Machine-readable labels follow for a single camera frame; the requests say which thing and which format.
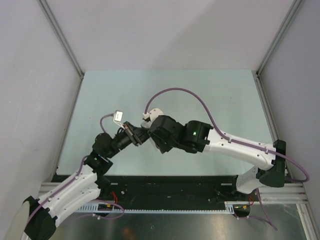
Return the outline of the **white remote control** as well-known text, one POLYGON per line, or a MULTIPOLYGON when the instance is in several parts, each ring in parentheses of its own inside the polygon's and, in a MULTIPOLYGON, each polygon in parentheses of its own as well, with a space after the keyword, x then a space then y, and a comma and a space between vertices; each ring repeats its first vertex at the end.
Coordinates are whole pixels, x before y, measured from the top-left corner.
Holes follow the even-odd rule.
MULTIPOLYGON (((140 124, 140 126, 141 126, 142 128, 144 128, 144 129, 149 130, 149 129, 150 129, 150 126, 151 126, 151 122, 143 121, 143 122, 140 124)), ((152 145, 156 150, 158 149, 157 146, 156 146, 156 144, 155 144, 155 142, 154 142, 154 140, 153 140, 151 137, 149 138, 149 142, 151 143, 151 145, 152 145)))

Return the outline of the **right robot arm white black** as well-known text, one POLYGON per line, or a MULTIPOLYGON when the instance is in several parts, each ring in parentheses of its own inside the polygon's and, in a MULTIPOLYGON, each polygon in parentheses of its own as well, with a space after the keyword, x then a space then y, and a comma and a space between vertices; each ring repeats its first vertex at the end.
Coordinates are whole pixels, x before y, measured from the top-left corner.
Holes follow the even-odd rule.
POLYGON ((159 115, 151 121, 148 133, 163 154, 175 148, 191 154, 219 153, 251 164, 253 167, 238 175, 230 188, 231 196, 237 201, 257 188, 285 185, 285 160, 278 155, 286 149, 283 141, 276 147, 219 133, 216 127, 197 120, 182 125, 167 115, 159 115))

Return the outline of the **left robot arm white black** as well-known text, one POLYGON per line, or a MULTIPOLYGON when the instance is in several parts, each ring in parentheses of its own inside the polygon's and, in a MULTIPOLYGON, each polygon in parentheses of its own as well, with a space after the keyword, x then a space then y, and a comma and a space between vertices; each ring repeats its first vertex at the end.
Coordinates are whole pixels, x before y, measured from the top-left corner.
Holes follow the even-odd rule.
POLYGON ((113 163, 111 158, 130 144, 142 145, 149 139, 150 125, 134 126, 126 121, 114 137, 103 132, 95 137, 92 151, 86 155, 79 169, 48 193, 25 199, 29 203, 29 217, 24 233, 31 240, 48 240, 57 227, 82 205, 110 196, 110 182, 104 177, 113 163))

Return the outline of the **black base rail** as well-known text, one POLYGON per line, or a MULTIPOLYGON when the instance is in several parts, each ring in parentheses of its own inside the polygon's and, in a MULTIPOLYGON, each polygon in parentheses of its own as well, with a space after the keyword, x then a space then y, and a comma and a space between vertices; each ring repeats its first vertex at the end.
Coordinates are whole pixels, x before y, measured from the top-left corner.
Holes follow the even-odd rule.
POLYGON ((255 190, 249 194, 235 190, 234 175, 106 175, 105 179, 110 182, 108 194, 97 199, 117 200, 124 209, 217 210, 224 202, 259 202, 255 190))

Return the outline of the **left aluminium frame post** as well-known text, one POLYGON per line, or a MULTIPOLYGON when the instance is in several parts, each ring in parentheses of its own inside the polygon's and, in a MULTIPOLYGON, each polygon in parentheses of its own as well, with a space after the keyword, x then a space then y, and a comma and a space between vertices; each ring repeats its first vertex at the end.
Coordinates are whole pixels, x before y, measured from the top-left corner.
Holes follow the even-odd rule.
POLYGON ((57 18, 55 17, 54 12, 52 11, 50 5, 48 4, 47 0, 37 0, 37 3, 42 10, 44 16, 46 17, 49 25, 51 26, 56 38, 58 39, 62 49, 64 50, 67 58, 69 59, 72 67, 76 71, 77 75, 80 77, 80 79, 83 79, 84 77, 84 71, 82 70, 79 61, 77 60, 74 51, 72 50, 60 24, 57 21, 57 18))

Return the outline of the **aluminium frame post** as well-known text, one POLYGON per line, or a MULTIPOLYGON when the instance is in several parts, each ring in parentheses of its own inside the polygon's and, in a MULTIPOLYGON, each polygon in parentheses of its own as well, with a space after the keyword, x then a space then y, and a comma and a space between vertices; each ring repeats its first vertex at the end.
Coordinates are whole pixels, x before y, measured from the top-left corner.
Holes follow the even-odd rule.
POLYGON ((255 71, 255 74, 260 77, 263 73, 264 69, 268 65, 269 61, 271 60, 273 54, 277 50, 278 46, 280 45, 281 41, 285 37, 287 31, 289 30, 291 24, 295 20, 298 12, 300 11, 301 7, 304 4, 304 0, 294 0, 285 15, 278 31, 276 32, 269 48, 267 49, 266 54, 264 55, 261 63, 259 64, 257 70, 255 71))
POLYGON ((76 71, 77 75, 80 77, 80 79, 83 79, 84 77, 84 71, 82 70, 79 61, 77 60, 74 51, 72 50, 60 24, 57 21, 57 18, 55 17, 54 12, 52 11, 50 5, 48 4, 47 0, 37 0, 37 3, 42 10, 44 16, 46 17, 49 25, 51 26, 56 38, 58 39, 62 49, 64 50, 67 58, 69 59, 72 67, 76 71))

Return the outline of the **right aluminium frame post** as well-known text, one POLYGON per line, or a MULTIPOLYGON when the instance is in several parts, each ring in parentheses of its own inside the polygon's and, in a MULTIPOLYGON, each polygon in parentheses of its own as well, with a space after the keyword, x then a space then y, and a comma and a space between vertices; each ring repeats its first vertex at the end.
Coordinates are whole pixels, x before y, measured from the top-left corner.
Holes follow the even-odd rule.
POLYGON ((268 65, 269 61, 271 60, 273 54, 277 50, 278 46, 280 45, 281 41, 285 37, 287 31, 289 30, 291 24, 295 20, 298 12, 300 11, 301 7, 304 4, 304 0, 294 0, 285 15, 278 31, 276 32, 269 48, 267 49, 266 54, 264 55, 261 63, 259 64, 257 70, 255 71, 255 74, 260 77, 263 73, 264 69, 268 65))

